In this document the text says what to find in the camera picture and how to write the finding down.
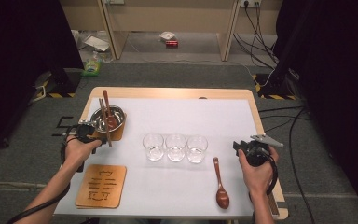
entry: white tabletop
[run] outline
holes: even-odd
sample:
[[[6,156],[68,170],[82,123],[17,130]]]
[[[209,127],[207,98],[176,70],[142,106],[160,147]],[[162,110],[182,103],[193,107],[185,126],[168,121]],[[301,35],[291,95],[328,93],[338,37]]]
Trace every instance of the white tabletop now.
[[[218,99],[130,99],[111,98],[127,114],[120,141],[97,148],[85,163],[124,165],[127,175],[116,209],[77,209],[75,198],[84,173],[77,173],[71,189],[60,201],[55,215],[87,217],[160,217],[160,218],[241,218],[253,213],[242,171],[232,148],[233,141],[250,141],[256,134],[247,100]],[[90,114],[99,108],[92,99]],[[209,146],[205,160],[193,164],[184,158],[149,161],[142,145],[145,134],[155,132],[185,136],[201,134]],[[217,178],[213,157],[220,161],[222,182],[230,198],[227,210],[215,200]]]

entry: chopsticks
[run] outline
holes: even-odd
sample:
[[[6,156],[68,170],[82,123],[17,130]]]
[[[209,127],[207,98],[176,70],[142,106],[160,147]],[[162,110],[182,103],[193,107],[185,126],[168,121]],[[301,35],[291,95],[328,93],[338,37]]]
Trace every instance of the chopsticks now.
[[[103,104],[103,99],[100,98],[100,107],[101,107],[101,114],[103,115],[103,122],[105,123],[105,129],[106,129],[106,138],[109,146],[112,146],[112,140],[110,139],[110,132],[109,132],[109,125],[107,123],[107,117],[105,114],[105,106]]]

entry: hand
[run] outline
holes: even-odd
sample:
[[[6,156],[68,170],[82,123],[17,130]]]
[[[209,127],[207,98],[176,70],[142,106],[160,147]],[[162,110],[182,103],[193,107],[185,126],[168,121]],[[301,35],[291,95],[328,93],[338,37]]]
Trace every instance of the hand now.
[[[278,161],[279,156],[275,148],[269,147],[271,157]],[[251,194],[262,195],[266,194],[269,188],[269,183],[272,180],[272,167],[268,161],[262,165],[254,167],[246,160],[245,153],[242,150],[238,150],[240,165],[243,171],[243,180]]]
[[[91,151],[101,145],[100,140],[95,140],[90,143],[82,143],[72,135],[66,138],[68,145],[65,150],[65,163],[79,167],[91,154]]]

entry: gray carpet floor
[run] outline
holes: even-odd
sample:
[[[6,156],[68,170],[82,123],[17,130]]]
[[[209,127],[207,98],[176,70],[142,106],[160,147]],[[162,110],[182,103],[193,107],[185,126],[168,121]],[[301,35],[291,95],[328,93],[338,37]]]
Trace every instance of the gray carpet floor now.
[[[291,130],[300,109],[277,109],[305,105],[305,100],[267,100],[256,96],[249,74],[269,73],[260,67],[171,63],[104,63],[98,77],[84,77],[74,98],[46,98],[24,111],[9,137],[9,147],[0,148],[0,182],[46,184],[60,166],[61,138],[57,128],[78,122],[91,90],[97,86],[248,89],[255,95],[266,133],[283,142],[279,149],[279,178],[289,209],[282,223],[358,223],[358,198],[341,168],[330,158],[312,114],[305,110]],[[307,208],[295,179],[306,195]],[[0,188],[0,223],[18,214],[38,193],[35,188]],[[53,223],[80,223],[83,217],[55,217]]]

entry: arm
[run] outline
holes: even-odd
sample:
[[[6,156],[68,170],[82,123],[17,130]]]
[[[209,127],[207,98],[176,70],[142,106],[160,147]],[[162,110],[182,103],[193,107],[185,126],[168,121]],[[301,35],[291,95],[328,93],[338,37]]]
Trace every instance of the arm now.
[[[278,161],[278,154],[273,147],[269,147],[271,157]],[[261,166],[253,167],[246,160],[242,150],[238,150],[240,165],[243,171],[243,180],[248,187],[249,194],[255,209],[255,223],[274,223],[269,209],[269,197],[267,189],[272,179],[272,168],[268,162]]]
[[[72,176],[75,174],[77,168],[89,157],[91,151],[100,145],[100,140],[95,140],[87,144],[84,144],[77,139],[68,142],[68,146],[65,150],[66,159],[62,167],[57,172],[57,174],[50,179],[46,187],[40,191],[36,198],[34,198],[34,200],[26,207],[26,209],[30,209],[38,206],[39,204],[45,203],[62,193],[70,183]],[[52,219],[52,215],[57,207],[57,204],[58,203],[55,203],[45,209],[37,211],[16,223],[49,223]]]

